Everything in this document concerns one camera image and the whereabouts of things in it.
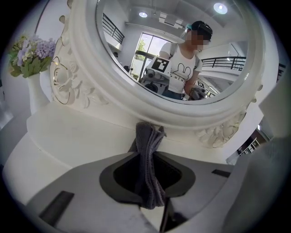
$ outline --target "towel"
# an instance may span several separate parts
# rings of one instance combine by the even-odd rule
[[[163,127],[156,131],[153,125],[139,122],[136,124],[136,138],[129,149],[129,152],[140,154],[140,172],[135,193],[142,197],[142,207],[146,209],[165,204],[165,191],[155,176],[153,161],[153,153],[165,135]]]

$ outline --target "window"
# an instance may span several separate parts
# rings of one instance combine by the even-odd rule
[[[133,68],[131,75],[137,81],[139,81],[143,76],[147,65],[151,62],[154,56],[159,55],[161,48],[167,42],[169,41],[154,35],[145,33],[141,35],[133,62],[131,64],[131,68]]]

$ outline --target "white mirror frame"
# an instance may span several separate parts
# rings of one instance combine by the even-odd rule
[[[187,104],[185,101],[168,101],[153,95],[129,78],[123,68],[112,60],[113,55],[108,52],[107,43],[104,43],[102,23],[99,23],[98,30],[96,29],[96,20],[102,22],[104,3],[104,0],[73,2],[68,29],[64,30],[61,37],[61,43],[66,49],[63,50],[63,55],[55,53],[59,57],[59,63],[65,64],[66,67],[73,67],[72,70],[69,69],[70,74],[68,75],[74,74],[76,66],[82,72],[83,81],[70,88],[79,91],[80,85],[83,83],[82,86],[85,86],[83,93],[88,95],[82,100],[84,107],[88,107],[90,100],[101,104],[109,101],[129,114],[156,125],[201,130],[220,125],[238,115],[255,96],[261,85],[266,43],[260,21],[249,3],[237,3],[246,24],[251,25],[248,27],[247,59],[238,80],[215,97],[201,101],[189,101]],[[53,88],[53,91],[56,97],[60,95],[59,89]],[[70,95],[68,96],[67,101],[60,100],[60,96],[57,101],[72,104],[74,101]]]

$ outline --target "ceiling light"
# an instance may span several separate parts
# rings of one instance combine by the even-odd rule
[[[223,5],[222,3],[215,3],[213,8],[219,14],[224,15],[227,13],[227,7]]]
[[[145,12],[140,12],[139,15],[142,18],[146,18],[147,17],[147,13],[145,13]]]

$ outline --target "round mirror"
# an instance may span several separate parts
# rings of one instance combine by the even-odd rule
[[[249,32],[232,0],[101,0],[96,14],[114,62],[151,95],[194,104],[242,84]]]

